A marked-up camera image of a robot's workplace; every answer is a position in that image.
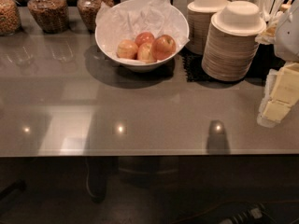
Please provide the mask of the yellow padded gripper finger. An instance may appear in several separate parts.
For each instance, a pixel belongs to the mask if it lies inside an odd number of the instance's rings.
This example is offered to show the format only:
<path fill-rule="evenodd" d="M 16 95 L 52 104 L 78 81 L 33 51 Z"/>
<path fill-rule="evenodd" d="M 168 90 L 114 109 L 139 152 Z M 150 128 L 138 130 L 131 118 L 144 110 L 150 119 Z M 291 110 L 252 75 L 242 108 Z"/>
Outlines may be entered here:
<path fill-rule="evenodd" d="M 266 77 L 257 122 L 267 128 L 275 127 L 298 101 L 299 63 L 286 62 L 278 71 L 271 69 Z"/>

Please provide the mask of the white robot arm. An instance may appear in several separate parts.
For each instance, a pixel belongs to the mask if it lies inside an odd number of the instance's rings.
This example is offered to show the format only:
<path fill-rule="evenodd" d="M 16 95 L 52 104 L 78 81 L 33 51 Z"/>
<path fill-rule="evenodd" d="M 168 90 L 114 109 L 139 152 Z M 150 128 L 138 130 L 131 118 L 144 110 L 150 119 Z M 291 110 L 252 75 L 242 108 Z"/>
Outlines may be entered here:
<path fill-rule="evenodd" d="M 278 17 L 276 27 L 264 30 L 256 41 L 273 44 L 275 55 L 285 61 L 278 71 L 269 71 L 257 117 L 260 125 L 273 128 L 299 101 L 299 0 Z"/>

